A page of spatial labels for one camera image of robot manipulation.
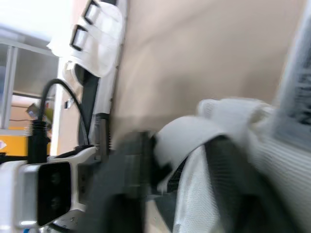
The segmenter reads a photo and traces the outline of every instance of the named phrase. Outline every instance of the white strap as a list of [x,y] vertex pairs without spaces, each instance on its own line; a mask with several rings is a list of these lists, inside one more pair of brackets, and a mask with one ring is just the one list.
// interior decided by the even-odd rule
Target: white strap
[[225,131],[212,121],[197,116],[184,116],[164,126],[156,135],[155,157],[164,166],[170,164],[172,172],[158,185],[159,192],[167,191],[167,183],[174,171],[196,148]]

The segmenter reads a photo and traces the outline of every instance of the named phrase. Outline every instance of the white mesh fabric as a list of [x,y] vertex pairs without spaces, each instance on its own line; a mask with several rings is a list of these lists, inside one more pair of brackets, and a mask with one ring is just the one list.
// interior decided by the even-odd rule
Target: white mesh fabric
[[208,233],[219,219],[204,147],[189,155],[178,187],[174,233]]
[[[249,161],[270,178],[302,230],[311,232],[311,153],[271,137],[274,112],[271,106],[261,105],[245,112],[243,102],[237,106],[236,100],[227,101],[226,107],[213,106],[213,111],[218,109],[218,116],[224,116],[221,122],[210,114],[207,117],[229,130],[237,142],[241,133],[245,134],[245,141],[239,145],[248,152]],[[239,128],[228,127],[231,122],[240,121],[243,114],[248,119],[244,124]]]
[[200,117],[210,118],[214,106],[218,103],[218,100],[201,100],[197,106],[197,114]]

